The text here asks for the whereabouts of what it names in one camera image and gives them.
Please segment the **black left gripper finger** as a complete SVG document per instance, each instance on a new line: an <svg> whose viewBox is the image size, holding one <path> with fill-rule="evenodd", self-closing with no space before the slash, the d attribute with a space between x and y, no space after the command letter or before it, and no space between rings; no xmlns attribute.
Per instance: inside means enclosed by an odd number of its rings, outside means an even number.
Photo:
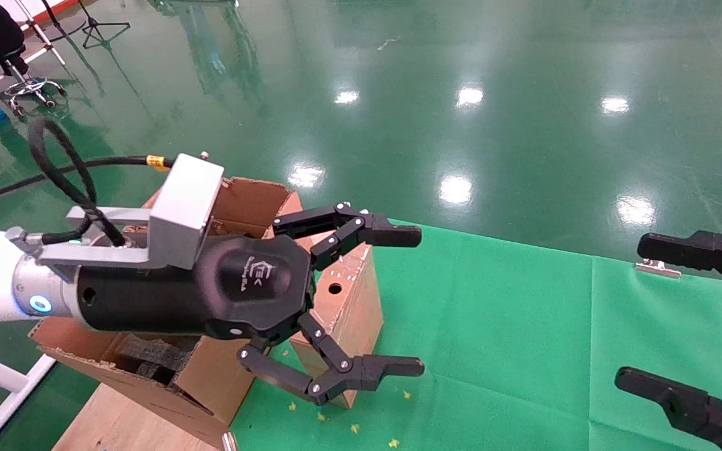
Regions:
<svg viewBox="0 0 722 451"><path fill-rule="evenodd" d="M310 313L298 317L298 331L327 364L327 370L317 377L267 356L269 344L259 337L238 351L238 362L253 376L315 405L324 405L349 390L376 391L386 376L418 377L425 370L416 357L349 357Z"/></svg>
<svg viewBox="0 0 722 451"><path fill-rule="evenodd" d="M310 248L310 266L316 271L328 268L360 244L413 248L423 237L418 226L396 225L384 214L361 213L344 202L275 217L272 228L275 236L293 240L327 233Z"/></svg>

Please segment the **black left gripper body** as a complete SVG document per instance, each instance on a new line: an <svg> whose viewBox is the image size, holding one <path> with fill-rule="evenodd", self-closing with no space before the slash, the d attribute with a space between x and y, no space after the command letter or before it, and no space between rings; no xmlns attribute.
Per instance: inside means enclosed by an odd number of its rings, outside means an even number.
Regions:
<svg viewBox="0 0 722 451"><path fill-rule="evenodd" d="M207 239L192 269L81 267L76 288L95 330L280 343L297 333L315 280L295 240L231 236Z"/></svg>

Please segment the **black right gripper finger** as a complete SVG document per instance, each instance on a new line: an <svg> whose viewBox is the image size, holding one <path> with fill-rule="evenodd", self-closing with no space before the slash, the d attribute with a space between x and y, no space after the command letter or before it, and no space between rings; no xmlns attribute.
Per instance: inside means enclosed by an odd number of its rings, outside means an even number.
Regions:
<svg viewBox="0 0 722 451"><path fill-rule="evenodd" d="M722 399L632 366L619 368L614 385L659 405L671 428L711 442L722 450Z"/></svg>
<svg viewBox="0 0 722 451"><path fill-rule="evenodd" d="M662 261L699 271L717 271L722 275L722 234L697 231L678 239L647 233L640 237L637 252L642 259Z"/></svg>

